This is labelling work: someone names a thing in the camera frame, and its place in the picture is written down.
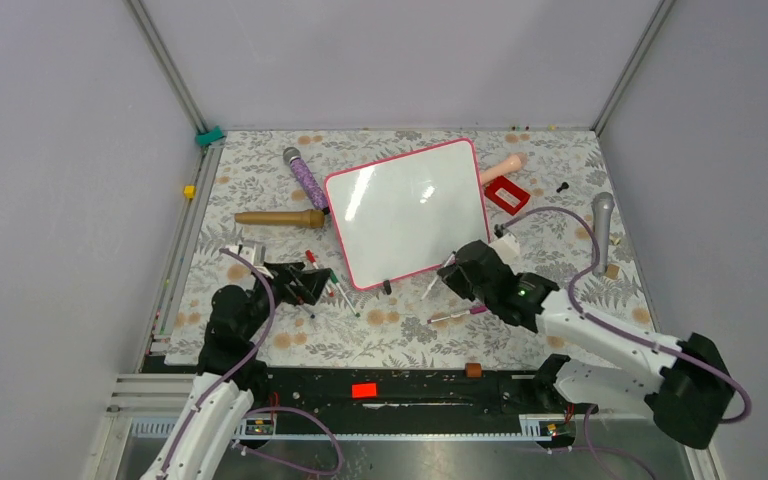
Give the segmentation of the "black capped marker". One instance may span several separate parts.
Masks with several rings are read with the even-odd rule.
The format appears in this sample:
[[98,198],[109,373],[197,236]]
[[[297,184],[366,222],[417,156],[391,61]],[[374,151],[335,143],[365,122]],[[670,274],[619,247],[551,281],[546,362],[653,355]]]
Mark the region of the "black capped marker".
[[[437,270],[440,270],[448,266],[451,262],[453,262],[454,259],[455,259],[455,252],[452,251],[450,255],[447,257],[447,259],[438,267]],[[434,288],[438,280],[439,280],[439,275],[435,271],[434,276],[432,277],[431,281],[428,283],[422,295],[420,296],[420,301],[424,301],[429,296],[430,292],[432,291],[432,289]]]

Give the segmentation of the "pink framed whiteboard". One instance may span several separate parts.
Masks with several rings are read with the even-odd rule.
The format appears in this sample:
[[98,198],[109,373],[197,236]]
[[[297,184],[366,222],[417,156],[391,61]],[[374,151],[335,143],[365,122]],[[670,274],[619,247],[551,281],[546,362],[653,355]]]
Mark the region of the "pink framed whiteboard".
[[328,175],[351,285],[369,290],[442,265],[490,230],[474,144],[458,138]]

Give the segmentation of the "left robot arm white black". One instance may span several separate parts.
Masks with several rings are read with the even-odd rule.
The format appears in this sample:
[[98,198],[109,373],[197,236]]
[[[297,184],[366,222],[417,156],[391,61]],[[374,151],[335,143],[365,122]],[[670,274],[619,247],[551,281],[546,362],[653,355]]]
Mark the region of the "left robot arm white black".
[[[211,312],[192,387],[172,432],[142,475],[144,479],[210,479],[249,411],[269,401],[266,364],[257,351],[277,307],[314,305],[331,279],[330,269],[301,262],[244,262],[255,285],[229,284],[211,298]],[[256,341],[252,337],[263,331]]]

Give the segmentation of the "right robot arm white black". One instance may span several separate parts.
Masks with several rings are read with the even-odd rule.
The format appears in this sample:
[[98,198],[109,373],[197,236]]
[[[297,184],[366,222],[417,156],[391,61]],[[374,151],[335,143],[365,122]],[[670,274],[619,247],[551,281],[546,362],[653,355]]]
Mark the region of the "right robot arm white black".
[[535,402],[557,412],[569,402],[634,413],[671,439],[705,449],[737,388],[716,344],[693,333],[682,340],[599,318],[560,286],[536,273],[516,273],[483,241],[456,252],[437,272],[459,297],[477,301],[504,323],[561,337],[609,362],[608,367],[554,356],[538,371]]

